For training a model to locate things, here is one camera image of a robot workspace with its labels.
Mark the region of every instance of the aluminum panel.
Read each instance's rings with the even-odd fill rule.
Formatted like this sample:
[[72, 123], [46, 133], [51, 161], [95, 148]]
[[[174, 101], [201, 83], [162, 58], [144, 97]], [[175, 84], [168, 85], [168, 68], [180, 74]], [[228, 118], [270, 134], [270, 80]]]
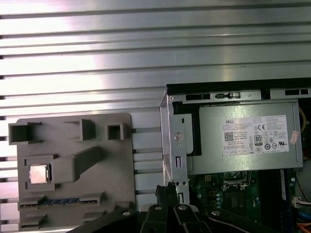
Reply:
[[16, 76], [0, 80], [1, 95], [35, 93], [114, 90], [131, 87], [157, 87], [174, 83], [203, 83], [260, 79], [306, 78], [310, 76], [310, 62], [218, 65], [185, 67], [170, 70], [152, 69], [148, 72]]
[[141, 150], [155, 148], [162, 148], [161, 132], [133, 134], [133, 149]]
[[154, 161], [160, 160], [162, 161], [162, 153], [141, 153], [141, 154], [134, 154], [134, 161], [135, 162], [142, 162], [142, 161]]
[[17, 203], [2, 203], [0, 204], [1, 220], [19, 220]]
[[135, 175], [136, 190], [151, 190], [154, 192], [157, 185], [164, 185], [163, 173]]
[[216, 45], [240, 45], [240, 44], [260, 44], [260, 43], [293, 43], [293, 42], [309, 42], [311, 35], [266, 35], [256, 37], [225, 37], [221, 38], [174, 38], [174, 39], [148, 39], [128, 42], [102, 42], [102, 43], [68, 43], [66, 46], [48, 45], [27, 46], [27, 47], [10, 47], [1, 48], [0, 54], [6, 58], [23, 57], [25, 54], [46, 54], [61, 52], [90, 52], [99, 50], [128, 50], [128, 49], [149, 49], [149, 48], [167, 48], [167, 47], [194, 47], [194, 46], [216, 46]]
[[0, 163], [0, 170], [9, 170], [11, 168], [17, 168], [17, 161], [2, 161]]
[[134, 170], [162, 170], [162, 169], [163, 169], [162, 160], [134, 162]]
[[0, 108], [26, 107], [39, 105], [56, 105], [71, 103], [103, 103], [124, 100], [160, 100], [164, 94], [164, 88], [146, 88], [146, 90], [129, 89], [121, 93], [105, 93], [101, 91], [92, 91], [86, 93], [73, 93], [70, 95], [34, 95], [25, 98], [6, 97], [1, 101]]
[[106, 0], [105, 4], [101, 0], [2, 0], [0, 3], [0, 15], [15, 14], [42, 14], [59, 12], [88, 12], [88, 11], [113, 11], [113, 10], [133, 10], [133, 9], [161, 9], [161, 8], [188, 8], [188, 7], [213, 7], [213, 6], [251, 6], [267, 4], [294, 4], [309, 3], [309, 0]]
[[194, 41], [205, 40], [205, 45], [222, 44], [249, 44], [254, 42], [291, 42], [301, 41], [309, 38], [310, 25], [264, 25], [237, 26], [237, 27], [207, 27], [207, 28], [179, 28], [179, 29], [160, 29], [155, 31], [125, 31], [125, 32], [88, 32], [80, 34], [50, 34], [50, 35], [29, 35], [27, 37], [5, 36], [0, 40], [0, 51], [4, 50], [20, 51], [19, 54], [26, 53], [29, 48], [35, 49], [31, 53], [42, 53], [49, 48], [62, 48], [63, 51], [72, 51], [72, 46], [86, 46], [88, 49], [92, 45], [103, 44], [107, 49], [122, 49], [124, 45], [145, 44], [147, 47], [164, 41], [169, 45], [175, 46], [170, 41], [187, 41], [193, 45]]
[[0, 190], [0, 199], [18, 198], [17, 182], [1, 182]]
[[226, 46], [4, 59], [0, 60], [0, 75], [301, 60], [311, 60], [311, 45]]
[[310, 7], [164, 11], [87, 16], [0, 20], [0, 32], [9, 34], [84, 32], [191, 26], [300, 23], [310, 21]]

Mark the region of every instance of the screw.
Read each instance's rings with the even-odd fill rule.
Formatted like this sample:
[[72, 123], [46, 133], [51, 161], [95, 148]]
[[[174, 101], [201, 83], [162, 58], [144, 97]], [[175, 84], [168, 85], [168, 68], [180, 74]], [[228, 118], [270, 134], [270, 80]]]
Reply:
[[211, 213], [214, 216], [219, 216], [221, 214], [218, 210], [213, 210]]
[[176, 132], [176, 133], [174, 134], [174, 140], [175, 140], [176, 142], [180, 142], [181, 140], [183, 140], [183, 138], [184, 138], [184, 136], [183, 136], [183, 134], [180, 133], [180, 132]]
[[187, 206], [185, 206], [185, 205], [180, 205], [178, 208], [179, 208], [180, 210], [186, 210], [186, 209], [187, 209]]
[[124, 211], [124, 212], [122, 213], [122, 215], [124, 215], [124, 216], [129, 216], [129, 215], [131, 215], [131, 212], [129, 212], [129, 211]]

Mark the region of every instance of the yellow wire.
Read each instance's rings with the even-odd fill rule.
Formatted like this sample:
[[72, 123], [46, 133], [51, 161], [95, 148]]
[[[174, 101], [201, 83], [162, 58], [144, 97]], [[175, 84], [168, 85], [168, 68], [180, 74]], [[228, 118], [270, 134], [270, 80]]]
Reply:
[[301, 117], [302, 117], [302, 127], [300, 128], [300, 132], [302, 133], [306, 128], [307, 119], [306, 119], [306, 115], [304, 114], [304, 112], [302, 111], [300, 107], [299, 107], [299, 113], [301, 114]]

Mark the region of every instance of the cable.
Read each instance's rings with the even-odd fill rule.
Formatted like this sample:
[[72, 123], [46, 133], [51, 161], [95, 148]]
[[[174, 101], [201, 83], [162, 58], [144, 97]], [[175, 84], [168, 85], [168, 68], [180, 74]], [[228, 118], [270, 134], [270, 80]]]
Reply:
[[306, 201], [303, 201], [303, 200], [300, 200], [300, 199], [298, 199], [296, 202], [299, 203], [299, 204], [311, 205], [310, 202], [306, 202]]
[[302, 226], [297, 225], [297, 227], [298, 227], [300, 230], [302, 230], [304, 233], [311, 233], [311, 231], [309, 231], [308, 229], [306, 229], [306, 228], [304, 228], [304, 227], [302, 227]]
[[297, 184], [298, 184], [298, 187], [299, 187], [299, 189], [300, 189], [300, 191], [301, 191], [302, 196], [304, 197], [304, 199], [305, 199], [307, 202], [309, 202], [309, 200], [306, 198], [306, 195], [305, 195], [305, 193], [303, 192], [303, 190], [302, 190], [302, 188], [301, 188], [301, 185], [300, 185], [299, 180], [298, 180], [298, 178], [297, 178], [297, 173], [296, 173], [296, 180], [297, 180]]
[[304, 114], [304, 112], [302, 111], [300, 107], [299, 107], [299, 113], [302, 117], [302, 127], [300, 128], [300, 132], [302, 133], [306, 128], [307, 119], [306, 119], [306, 115]]
[[305, 220], [311, 221], [311, 215], [305, 214], [305, 213], [303, 213], [301, 211], [298, 211], [298, 216], [303, 218], [303, 219], [305, 219]]

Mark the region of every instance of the white label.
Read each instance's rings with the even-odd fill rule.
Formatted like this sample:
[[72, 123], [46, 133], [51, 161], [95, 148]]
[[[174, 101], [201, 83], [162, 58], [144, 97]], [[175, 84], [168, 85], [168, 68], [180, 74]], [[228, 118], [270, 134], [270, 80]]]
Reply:
[[280, 172], [281, 172], [282, 199], [286, 200], [284, 170], [281, 169]]
[[224, 155], [289, 151], [285, 115], [227, 119], [222, 130]]

